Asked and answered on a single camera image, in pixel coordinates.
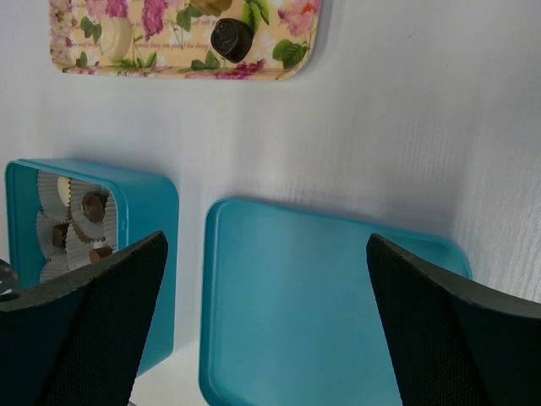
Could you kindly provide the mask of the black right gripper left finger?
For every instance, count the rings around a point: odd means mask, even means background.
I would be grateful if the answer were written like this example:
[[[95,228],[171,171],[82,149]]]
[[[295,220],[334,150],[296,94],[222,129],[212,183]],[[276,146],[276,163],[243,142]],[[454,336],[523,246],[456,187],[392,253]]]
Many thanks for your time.
[[[167,262],[155,232],[1,297],[3,405],[126,405]]]

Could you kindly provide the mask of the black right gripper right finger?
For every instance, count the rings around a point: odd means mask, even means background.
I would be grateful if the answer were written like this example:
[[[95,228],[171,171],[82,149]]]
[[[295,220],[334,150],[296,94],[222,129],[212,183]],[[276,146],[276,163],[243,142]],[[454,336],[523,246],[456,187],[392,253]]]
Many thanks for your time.
[[[405,405],[538,405],[540,305],[378,234],[367,267]]]

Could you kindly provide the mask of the brown oval chocolate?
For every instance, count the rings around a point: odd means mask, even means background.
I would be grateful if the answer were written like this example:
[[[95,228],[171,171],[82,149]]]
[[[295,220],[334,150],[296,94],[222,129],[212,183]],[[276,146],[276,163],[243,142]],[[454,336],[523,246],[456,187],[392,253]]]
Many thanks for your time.
[[[113,249],[109,246],[94,248],[89,251],[89,259],[91,263],[100,261],[113,253]]]

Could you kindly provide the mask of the dark round chocolate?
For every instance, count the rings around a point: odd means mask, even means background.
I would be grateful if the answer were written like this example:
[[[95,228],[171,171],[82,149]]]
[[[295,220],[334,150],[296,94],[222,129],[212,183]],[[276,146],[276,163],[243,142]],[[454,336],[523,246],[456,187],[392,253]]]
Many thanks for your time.
[[[84,216],[92,223],[100,223],[105,216],[107,197],[98,192],[88,192],[81,202]]]

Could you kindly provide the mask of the white oval chocolate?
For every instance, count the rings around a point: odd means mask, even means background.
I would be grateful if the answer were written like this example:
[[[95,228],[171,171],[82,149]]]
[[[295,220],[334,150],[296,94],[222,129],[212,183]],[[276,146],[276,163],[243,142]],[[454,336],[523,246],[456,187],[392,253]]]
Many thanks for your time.
[[[57,192],[63,205],[69,207],[71,201],[71,178],[59,176],[57,178]]]

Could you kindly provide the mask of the teal lid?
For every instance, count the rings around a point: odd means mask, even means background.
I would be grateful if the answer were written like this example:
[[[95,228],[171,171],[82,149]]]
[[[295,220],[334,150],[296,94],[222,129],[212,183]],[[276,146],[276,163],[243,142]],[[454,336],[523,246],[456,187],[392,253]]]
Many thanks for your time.
[[[369,279],[380,234],[463,277],[434,235],[245,199],[205,219],[199,388],[211,405],[398,405]]]

